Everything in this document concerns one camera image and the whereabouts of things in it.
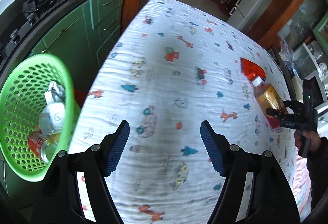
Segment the blue gripper pad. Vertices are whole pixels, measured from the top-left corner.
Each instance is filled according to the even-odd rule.
[[[217,147],[213,135],[215,136],[215,133],[213,129],[211,128],[208,121],[203,121],[200,125],[200,136],[202,137],[203,143],[205,145],[205,148],[207,150],[207,153],[212,161],[212,165],[214,167],[214,170],[219,172],[222,177],[225,175],[225,169],[223,166],[223,157],[222,153],[220,152],[219,148]]]
[[[119,131],[119,128],[117,129],[115,136],[117,136],[117,132],[119,132],[119,135],[117,136],[116,141],[108,154],[106,170],[108,176],[111,174],[111,172],[116,170],[117,164],[121,158],[123,149],[130,135],[130,125],[128,122],[125,122],[121,131]]]

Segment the white bottle cap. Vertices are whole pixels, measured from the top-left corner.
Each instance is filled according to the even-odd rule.
[[[253,81],[252,81],[252,84],[256,87],[258,85],[260,85],[262,83],[262,79],[260,76],[257,76]]]

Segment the person's arm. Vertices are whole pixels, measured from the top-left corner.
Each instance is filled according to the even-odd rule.
[[[318,204],[328,187],[328,146],[327,138],[320,138],[318,133],[303,131],[305,137],[311,139],[307,158],[307,169],[311,179],[311,210]],[[295,146],[301,147],[301,137],[295,132]]]

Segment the black sleeve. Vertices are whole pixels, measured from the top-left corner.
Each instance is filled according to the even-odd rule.
[[[328,187],[328,147],[326,137],[321,138],[321,145],[316,152],[309,152],[306,166],[311,179],[311,210],[313,210]]]

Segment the refrigerator handle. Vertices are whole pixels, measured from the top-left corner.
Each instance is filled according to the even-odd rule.
[[[241,1],[241,0],[238,0],[238,1],[236,2],[236,7],[239,6],[240,1]]]
[[[233,7],[232,10],[229,12],[229,15],[232,15],[237,7]]]

